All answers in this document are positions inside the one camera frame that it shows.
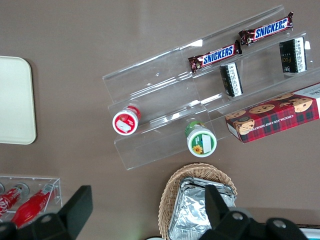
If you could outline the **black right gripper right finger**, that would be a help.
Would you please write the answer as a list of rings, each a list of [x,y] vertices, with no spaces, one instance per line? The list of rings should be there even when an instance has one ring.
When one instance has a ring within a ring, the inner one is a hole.
[[[201,240],[265,239],[265,226],[239,210],[230,210],[214,185],[205,187],[205,211],[211,229]]]

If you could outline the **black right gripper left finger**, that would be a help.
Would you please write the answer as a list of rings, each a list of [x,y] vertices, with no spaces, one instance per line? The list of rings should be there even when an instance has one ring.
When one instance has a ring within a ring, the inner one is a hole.
[[[82,185],[57,212],[31,224],[34,240],[75,240],[93,212],[92,187]]]

